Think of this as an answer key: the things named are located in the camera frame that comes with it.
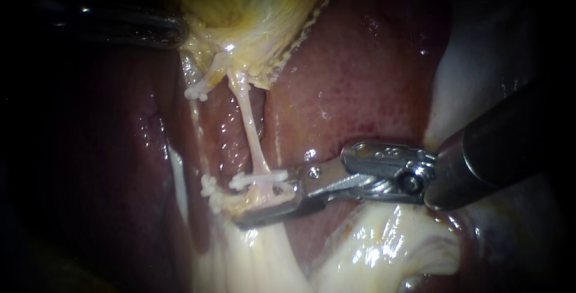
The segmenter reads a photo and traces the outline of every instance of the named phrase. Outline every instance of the clip applier jaw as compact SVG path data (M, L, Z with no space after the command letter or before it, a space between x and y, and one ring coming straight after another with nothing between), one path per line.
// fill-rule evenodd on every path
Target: clip applier jaw
M405 145L353 142L332 160L289 168L291 200L245 211L233 221L241 229L265 226L320 211L338 198L423 204L434 160L433 154Z

